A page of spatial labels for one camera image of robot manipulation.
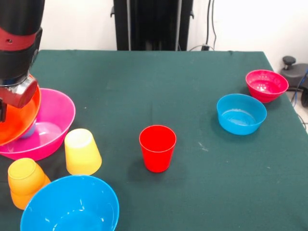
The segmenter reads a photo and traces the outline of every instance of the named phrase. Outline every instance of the red cup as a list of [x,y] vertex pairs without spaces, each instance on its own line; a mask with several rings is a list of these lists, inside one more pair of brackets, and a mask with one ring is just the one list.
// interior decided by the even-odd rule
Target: red cup
[[177,136],[166,126],[152,125],[145,128],[139,136],[144,165],[151,172],[166,171],[171,158]]

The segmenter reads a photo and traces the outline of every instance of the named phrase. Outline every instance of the orange cup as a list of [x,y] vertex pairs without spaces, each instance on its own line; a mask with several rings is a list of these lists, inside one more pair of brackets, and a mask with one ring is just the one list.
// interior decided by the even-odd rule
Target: orange cup
[[8,182],[14,205],[25,209],[31,198],[50,180],[34,160],[21,158],[10,165]]

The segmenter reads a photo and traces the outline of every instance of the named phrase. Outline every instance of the green table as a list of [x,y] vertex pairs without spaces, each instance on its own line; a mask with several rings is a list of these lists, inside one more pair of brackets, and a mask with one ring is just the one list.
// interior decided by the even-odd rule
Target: green table
[[[119,231],[302,231],[308,227],[307,134],[286,95],[249,136],[218,124],[217,100],[247,93],[244,77],[271,69],[262,52],[41,51],[31,73],[76,104],[71,129],[92,131],[103,157],[94,175],[120,202]],[[138,136],[174,129],[168,171],[143,165]],[[19,230],[0,157],[0,227]],[[51,180],[68,175],[64,147],[38,162]]]

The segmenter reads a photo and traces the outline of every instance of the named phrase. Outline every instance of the white wall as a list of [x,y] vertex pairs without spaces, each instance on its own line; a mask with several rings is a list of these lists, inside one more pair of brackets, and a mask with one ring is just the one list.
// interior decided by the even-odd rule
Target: white wall
[[[207,4],[194,0],[188,48],[205,42]],[[46,0],[41,49],[116,50],[112,6],[113,0]],[[215,0],[214,10],[216,50],[264,51],[275,71],[284,55],[308,63],[307,0]]]
[[46,0],[40,49],[116,50],[113,0]]

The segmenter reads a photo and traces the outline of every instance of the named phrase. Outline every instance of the black knob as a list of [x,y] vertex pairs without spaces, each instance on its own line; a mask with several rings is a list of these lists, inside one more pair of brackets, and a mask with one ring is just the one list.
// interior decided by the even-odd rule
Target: black knob
[[282,58],[283,62],[287,66],[291,66],[292,64],[295,64],[296,59],[292,56],[285,56]]

